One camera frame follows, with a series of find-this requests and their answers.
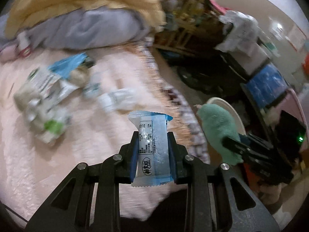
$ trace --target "blue and white wrapper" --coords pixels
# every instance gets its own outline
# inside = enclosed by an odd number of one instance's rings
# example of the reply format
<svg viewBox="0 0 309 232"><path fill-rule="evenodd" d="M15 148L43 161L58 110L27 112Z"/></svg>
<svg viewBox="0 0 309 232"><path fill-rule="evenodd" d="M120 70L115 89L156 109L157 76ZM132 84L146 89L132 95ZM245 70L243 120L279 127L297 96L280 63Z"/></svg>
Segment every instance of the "blue and white wrapper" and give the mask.
<svg viewBox="0 0 309 232"><path fill-rule="evenodd" d="M68 58L54 62L52 65L48 66L48 69L53 73L57 73L64 79L69 79L70 72L76 69L85 60L86 57L87 54L85 52L72 55Z"/></svg>
<svg viewBox="0 0 309 232"><path fill-rule="evenodd" d="M162 113L130 112L129 120L139 131L138 168L133 187L163 185L173 179L170 172L167 122L173 118Z"/></svg>

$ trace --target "green plush toy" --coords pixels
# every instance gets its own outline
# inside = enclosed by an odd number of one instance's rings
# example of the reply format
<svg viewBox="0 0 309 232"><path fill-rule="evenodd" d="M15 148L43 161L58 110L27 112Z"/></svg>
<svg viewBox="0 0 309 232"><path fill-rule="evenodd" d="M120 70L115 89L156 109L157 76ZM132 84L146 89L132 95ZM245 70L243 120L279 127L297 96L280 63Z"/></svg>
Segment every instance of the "green plush toy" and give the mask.
<svg viewBox="0 0 309 232"><path fill-rule="evenodd" d="M232 115L216 104L204 104L197 112L202 120L202 128L210 145L222 156L224 163L236 165L243 160L236 154L222 146L222 139L230 137L240 141L236 124Z"/></svg>

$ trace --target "bed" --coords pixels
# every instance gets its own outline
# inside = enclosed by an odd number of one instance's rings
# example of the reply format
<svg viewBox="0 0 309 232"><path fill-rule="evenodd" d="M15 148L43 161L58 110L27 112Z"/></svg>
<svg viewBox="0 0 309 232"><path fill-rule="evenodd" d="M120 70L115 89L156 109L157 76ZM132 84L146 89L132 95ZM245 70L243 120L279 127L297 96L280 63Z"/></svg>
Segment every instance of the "bed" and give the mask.
<svg viewBox="0 0 309 232"><path fill-rule="evenodd" d="M149 39L135 44L87 51L96 60L92 72L101 76L103 92L119 86L138 91L136 109L163 112L174 117L168 125L179 144L209 163L204 134L188 103L158 73L148 51ZM28 131L13 102L13 94L28 74L40 66L72 55L69 51L36 49L27 59L0 64L0 199L29 220L45 198L79 162L89 165L104 161L121 145L129 143L134 125L126 112L105 115L95 99L73 92L61 104L73 115L72 125L53 147L38 141ZM121 216L146 220L170 193L184 186L169 183L158 187L120 186ZM19 218L14 220L25 226Z"/></svg>

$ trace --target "black cable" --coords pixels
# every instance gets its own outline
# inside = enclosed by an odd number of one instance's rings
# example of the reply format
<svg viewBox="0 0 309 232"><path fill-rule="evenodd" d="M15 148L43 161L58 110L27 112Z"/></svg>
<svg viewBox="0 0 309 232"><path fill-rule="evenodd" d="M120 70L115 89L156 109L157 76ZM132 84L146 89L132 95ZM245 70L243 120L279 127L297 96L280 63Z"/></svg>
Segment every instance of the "black cable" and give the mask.
<svg viewBox="0 0 309 232"><path fill-rule="evenodd" d="M19 215L19 214L16 213L15 211L13 211L13 210L12 210L11 208L9 208L7 205L3 204L3 206L4 206L7 210L11 211L14 215L16 215L17 217L19 217L20 219L22 219L24 222L28 222L25 218L23 218L21 215Z"/></svg>

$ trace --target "green label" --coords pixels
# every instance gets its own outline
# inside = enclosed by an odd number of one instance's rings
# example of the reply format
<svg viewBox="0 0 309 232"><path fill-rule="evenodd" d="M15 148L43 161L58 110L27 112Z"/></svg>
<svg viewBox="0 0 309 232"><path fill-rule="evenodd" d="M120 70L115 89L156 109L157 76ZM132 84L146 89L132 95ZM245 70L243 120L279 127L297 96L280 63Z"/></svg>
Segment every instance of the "green label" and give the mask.
<svg viewBox="0 0 309 232"><path fill-rule="evenodd" d="M62 132L63 123L57 122L52 119L44 123L44 128L45 130L48 130L50 133L59 135Z"/></svg>

